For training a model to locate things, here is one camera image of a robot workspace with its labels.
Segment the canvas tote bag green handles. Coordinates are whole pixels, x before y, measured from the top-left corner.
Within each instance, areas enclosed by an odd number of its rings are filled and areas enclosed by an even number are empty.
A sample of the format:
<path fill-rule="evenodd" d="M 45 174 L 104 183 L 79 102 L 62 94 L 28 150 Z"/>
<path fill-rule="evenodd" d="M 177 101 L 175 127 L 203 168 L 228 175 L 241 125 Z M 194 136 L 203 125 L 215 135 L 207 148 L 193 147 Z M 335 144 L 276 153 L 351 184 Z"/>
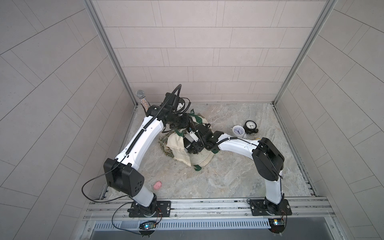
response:
<path fill-rule="evenodd" d="M 201 168 L 210 163 L 214 153 L 204 149 L 198 154 L 189 154 L 184 147 L 184 134 L 189 128 L 194 128 L 193 125 L 209 123 L 203 116 L 196 115 L 194 110 L 191 110 L 188 114 L 190 115 L 190 126 L 186 129 L 164 128 L 162 131 L 163 136 L 159 138 L 159 144 L 167 156 L 194 168 L 196 171 L 200 171 Z"/>

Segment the white plastic alarm clock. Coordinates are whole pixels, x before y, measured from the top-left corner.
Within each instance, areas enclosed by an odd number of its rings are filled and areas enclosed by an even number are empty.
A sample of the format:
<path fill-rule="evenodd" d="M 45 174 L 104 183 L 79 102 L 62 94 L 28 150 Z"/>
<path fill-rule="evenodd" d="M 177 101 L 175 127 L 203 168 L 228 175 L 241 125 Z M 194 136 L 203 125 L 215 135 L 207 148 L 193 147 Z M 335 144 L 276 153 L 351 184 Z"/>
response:
<path fill-rule="evenodd" d="M 233 126 L 232 131 L 233 131 L 234 137 L 237 137 L 240 139 L 243 139 L 246 134 L 244 127 L 239 125 Z"/>

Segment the small black alarm clock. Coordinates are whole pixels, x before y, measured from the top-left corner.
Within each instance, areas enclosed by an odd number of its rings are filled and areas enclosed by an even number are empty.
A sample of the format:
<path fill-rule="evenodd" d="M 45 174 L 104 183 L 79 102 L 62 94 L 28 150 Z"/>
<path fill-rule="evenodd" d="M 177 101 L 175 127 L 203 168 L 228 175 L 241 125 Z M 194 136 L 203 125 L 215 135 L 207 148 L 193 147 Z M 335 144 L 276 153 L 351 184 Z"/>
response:
<path fill-rule="evenodd" d="M 254 135 L 259 132 L 257 124 L 252 120 L 246 121 L 243 128 L 245 129 L 245 133 L 247 135 Z"/>

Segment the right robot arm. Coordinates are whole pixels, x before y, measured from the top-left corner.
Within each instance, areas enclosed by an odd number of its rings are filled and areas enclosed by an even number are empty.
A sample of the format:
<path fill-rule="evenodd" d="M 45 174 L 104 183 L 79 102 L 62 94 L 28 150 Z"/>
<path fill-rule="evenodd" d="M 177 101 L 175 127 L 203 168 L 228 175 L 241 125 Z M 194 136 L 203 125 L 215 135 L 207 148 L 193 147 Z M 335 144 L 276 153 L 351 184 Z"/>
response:
<path fill-rule="evenodd" d="M 282 190 L 285 158 L 268 138 L 251 141 L 216 131 L 204 137 L 193 137 L 192 133 L 185 134 L 183 142 L 186 151 L 191 154 L 198 154 L 206 149 L 213 153 L 229 151 L 252 159 L 266 186 L 265 200 L 260 209 L 270 215 L 290 214 L 289 210 L 286 210 Z"/>

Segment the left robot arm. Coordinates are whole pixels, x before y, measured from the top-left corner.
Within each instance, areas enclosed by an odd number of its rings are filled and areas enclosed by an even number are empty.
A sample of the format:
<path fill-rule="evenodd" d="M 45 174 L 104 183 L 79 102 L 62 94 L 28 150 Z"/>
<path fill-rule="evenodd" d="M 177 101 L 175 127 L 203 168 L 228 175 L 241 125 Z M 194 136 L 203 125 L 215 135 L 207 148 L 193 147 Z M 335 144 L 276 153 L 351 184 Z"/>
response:
<path fill-rule="evenodd" d="M 115 159 L 105 161 L 107 185 L 133 199 L 141 215 L 151 217 L 157 211 L 157 196 L 144 186 L 145 178 L 139 173 L 145 153 L 166 125 L 170 125 L 171 129 L 186 129 L 190 127 L 190 122 L 187 113 L 179 114 L 168 107 L 151 106 L 129 144 Z"/>

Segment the left circuit board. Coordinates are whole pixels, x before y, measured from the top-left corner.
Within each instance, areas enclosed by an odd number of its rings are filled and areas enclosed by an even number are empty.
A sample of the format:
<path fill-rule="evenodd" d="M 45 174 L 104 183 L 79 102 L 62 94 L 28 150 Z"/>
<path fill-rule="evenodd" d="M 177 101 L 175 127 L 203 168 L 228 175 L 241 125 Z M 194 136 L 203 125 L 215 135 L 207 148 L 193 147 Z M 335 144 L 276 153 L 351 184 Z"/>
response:
<path fill-rule="evenodd" d="M 157 223 L 155 221 L 147 221 L 139 225 L 139 233 L 142 236 L 150 236 L 155 232 Z"/>

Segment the circuit board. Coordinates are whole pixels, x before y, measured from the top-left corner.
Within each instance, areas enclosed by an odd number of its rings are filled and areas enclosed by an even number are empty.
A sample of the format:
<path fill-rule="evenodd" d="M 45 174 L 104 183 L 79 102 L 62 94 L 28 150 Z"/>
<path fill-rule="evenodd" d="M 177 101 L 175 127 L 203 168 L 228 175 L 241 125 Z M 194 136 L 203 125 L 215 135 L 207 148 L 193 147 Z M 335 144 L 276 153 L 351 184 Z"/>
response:
<path fill-rule="evenodd" d="M 284 232 L 286 228 L 286 223 L 283 219 L 268 219 L 269 224 L 270 224 L 270 229 L 269 231 L 274 233 L 274 234 L 281 234 Z"/>
<path fill-rule="evenodd" d="M 142 236 L 150 236 L 155 232 L 157 223 L 155 221 L 147 221 L 139 225 L 139 233 Z"/>

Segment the right circuit board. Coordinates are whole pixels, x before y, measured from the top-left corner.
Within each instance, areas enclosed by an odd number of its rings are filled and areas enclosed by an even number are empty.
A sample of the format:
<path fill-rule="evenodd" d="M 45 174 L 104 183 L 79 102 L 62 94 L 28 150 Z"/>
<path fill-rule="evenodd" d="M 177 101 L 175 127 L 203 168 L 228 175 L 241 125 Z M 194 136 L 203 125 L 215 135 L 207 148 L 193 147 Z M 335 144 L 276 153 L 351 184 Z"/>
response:
<path fill-rule="evenodd" d="M 286 228 L 286 223 L 283 219 L 268 219 L 269 224 L 270 224 L 270 229 L 269 231 L 274 233 L 274 234 L 281 234 L 284 232 Z"/>

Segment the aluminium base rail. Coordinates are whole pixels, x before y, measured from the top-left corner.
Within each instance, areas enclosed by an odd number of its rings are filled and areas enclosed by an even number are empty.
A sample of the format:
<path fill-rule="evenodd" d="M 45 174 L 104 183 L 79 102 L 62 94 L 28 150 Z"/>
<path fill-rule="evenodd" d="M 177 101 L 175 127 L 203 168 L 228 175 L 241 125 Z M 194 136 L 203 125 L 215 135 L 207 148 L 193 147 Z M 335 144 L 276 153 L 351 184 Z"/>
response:
<path fill-rule="evenodd" d="M 334 231 L 334 211 L 325 197 L 288 197 L 289 215 L 270 215 L 260 209 L 263 199 L 172 199 L 159 201 L 151 217 L 139 213 L 138 204 L 131 201 L 91 203 L 82 220 L 94 229 L 135 231 L 141 223 L 155 221 L 156 231 L 270 229 L 268 219 L 283 219 L 286 228 L 303 220 L 304 226 L 320 225 Z"/>

